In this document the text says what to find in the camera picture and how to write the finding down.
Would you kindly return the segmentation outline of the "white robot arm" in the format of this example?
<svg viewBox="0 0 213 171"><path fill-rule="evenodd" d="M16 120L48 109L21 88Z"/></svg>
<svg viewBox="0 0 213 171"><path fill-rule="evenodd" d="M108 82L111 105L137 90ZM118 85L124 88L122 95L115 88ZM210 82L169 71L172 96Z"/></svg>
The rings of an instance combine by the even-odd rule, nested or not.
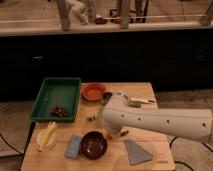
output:
<svg viewBox="0 0 213 171"><path fill-rule="evenodd" d="M124 126L213 145L213 113L209 109L142 109L128 105L116 92L102 110L103 125L112 135Z"/></svg>

